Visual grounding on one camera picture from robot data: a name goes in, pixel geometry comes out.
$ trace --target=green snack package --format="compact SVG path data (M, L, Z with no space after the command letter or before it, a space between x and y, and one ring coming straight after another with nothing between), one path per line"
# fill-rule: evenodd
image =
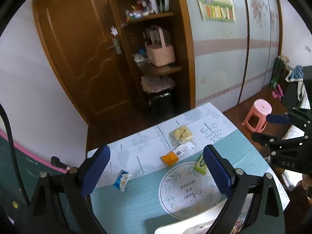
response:
M194 169L196 171L198 171L199 173L203 174L203 175L206 175L206 172L207 172L207 166L204 162L204 159L201 155L201 157L199 158L197 164L194 166Z

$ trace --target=cabinet shelf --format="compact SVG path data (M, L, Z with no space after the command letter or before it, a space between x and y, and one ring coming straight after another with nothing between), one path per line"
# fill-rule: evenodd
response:
M124 23L123 26L125 27L125 26L128 26L130 24L134 24L134 23L138 23L138 22L146 21L146 20L151 20L151 19L155 19L155 18L172 17L172 16L174 16L173 12L163 12L163 13L158 13L158 14L150 14L150 15L145 16L145 17L130 20L130 21Z
M156 67L152 63L140 62L137 63L139 69L143 73L143 75L148 77L159 77L169 75L175 72L178 72L182 69L182 66L178 65L166 65L162 67Z

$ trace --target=pink bag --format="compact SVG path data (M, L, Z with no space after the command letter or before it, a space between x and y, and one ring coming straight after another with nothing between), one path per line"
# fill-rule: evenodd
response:
M153 63L156 67L161 67L169 63L175 62L174 46L166 45L165 39L163 37L163 31L159 26L157 28L159 31L161 46L155 44L153 33L152 31L150 31L149 33L151 36L152 45L147 45L146 51L151 63Z

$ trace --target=wall stripe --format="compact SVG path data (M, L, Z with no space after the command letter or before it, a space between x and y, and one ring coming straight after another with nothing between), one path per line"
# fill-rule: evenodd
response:
M273 68L270 68L270 69L268 69L266 72L261 73L260 75L257 75L257 76L255 76L255 77L253 77L253 78L250 78L250 79L246 80L246 81L244 82L244 85L246 85L246 84L248 84L248 83L251 83L251 82L253 82L253 81L255 81L255 80L257 80L257 79L259 79L259 78L261 78L261 77L264 77L264 76L266 75L266 73L270 73L270 72L272 72L272 71L273 71ZM238 84L236 84L236 85L233 85L233 86L231 86L231 87L229 87L229 88L227 88L227 89L224 89L224 90L222 90L222 91L216 92L216 93L214 93L214 94L212 94L212 95L210 95L210 96L207 96L207 97L204 97L204 98L202 98L202 99L200 99L200 100L197 100L197 101L196 101L196 106L203 105L203 104L209 102L210 100L212 100L212 99L214 99L214 98L216 98L216 97L222 96L222 95L224 95L225 93L228 93L228 92L230 92L230 91L233 91L233 90L235 90L235 89L241 87L241 85L242 85L242 82L241 82L241 83L238 83Z
M278 47L277 41L272 41L271 47ZM245 50L247 48L247 39L215 39L194 41L194 55L200 56L227 52L233 50ZM270 48L269 40L250 40L250 49Z

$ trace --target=pink plastic stool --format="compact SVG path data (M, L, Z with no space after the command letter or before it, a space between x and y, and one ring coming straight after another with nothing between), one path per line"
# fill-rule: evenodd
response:
M251 107L242 125L248 127L252 132L261 133L266 128L266 116L271 112L272 107L267 101L264 99L257 99ZM248 123L249 119L253 115L259 117L258 124L255 128Z

